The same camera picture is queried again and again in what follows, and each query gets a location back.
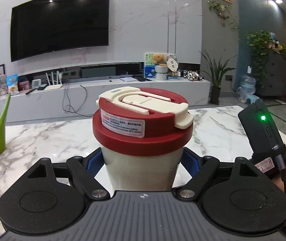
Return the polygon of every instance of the blue stool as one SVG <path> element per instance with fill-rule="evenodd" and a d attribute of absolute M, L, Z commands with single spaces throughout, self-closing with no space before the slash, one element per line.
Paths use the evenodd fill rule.
<path fill-rule="evenodd" d="M 250 104 L 252 104 L 253 102 L 256 102 L 258 99 L 259 99 L 258 96 L 255 96 L 255 95 L 251 94 L 251 95 L 247 95 L 245 97 L 245 102 L 247 103 L 248 100 L 250 100 Z"/>

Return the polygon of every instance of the red lid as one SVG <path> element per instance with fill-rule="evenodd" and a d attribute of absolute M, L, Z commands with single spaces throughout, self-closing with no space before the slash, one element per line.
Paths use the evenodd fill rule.
<path fill-rule="evenodd" d="M 184 97 L 174 92 L 153 88 L 140 90 L 170 98 L 174 103 L 187 103 Z M 186 129 L 178 129 L 174 127 L 173 113 L 150 109 L 148 112 L 149 115 L 144 115 L 127 110 L 101 97 L 99 110 L 93 116 L 94 136 L 106 148 L 132 156 L 163 155 L 178 150 L 189 142 L 193 124 Z"/>

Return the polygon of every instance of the snack bag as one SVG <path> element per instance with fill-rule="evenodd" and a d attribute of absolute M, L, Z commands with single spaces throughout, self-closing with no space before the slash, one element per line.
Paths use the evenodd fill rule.
<path fill-rule="evenodd" d="M 12 95 L 18 94 L 18 74 L 7 77 L 8 93 Z"/>

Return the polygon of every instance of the metal screw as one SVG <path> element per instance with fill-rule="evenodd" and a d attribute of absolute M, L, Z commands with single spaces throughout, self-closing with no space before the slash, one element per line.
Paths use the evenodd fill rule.
<path fill-rule="evenodd" d="M 92 196 L 95 198 L 103 198 L 107 195 L 107 192 L 103 189 L 96 189 L 92 192 Z"/>
<path fill-rule="evenodd" d="M 180 196 L 183 198 L 192 198 L 195 196 L 195 193 L 192 190 L 184 189 L 180 192 Z"/>

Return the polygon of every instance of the wrist strap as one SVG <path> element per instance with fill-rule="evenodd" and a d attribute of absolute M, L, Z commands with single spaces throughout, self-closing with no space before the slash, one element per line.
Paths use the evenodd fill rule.
<path fill-rule="evenodd" d="M 283 146 L 280 146 L 276 150 L 270 150 L 269 152 L 263 152 L 263 153 L 253 153 L 252 158 L 257 159 L 257 160 L 264 160 L 268 157 L 276 157 L 279 156 L 280 154 L 283 154 L 286 152 L 286 146 L 283 144 Z"/>

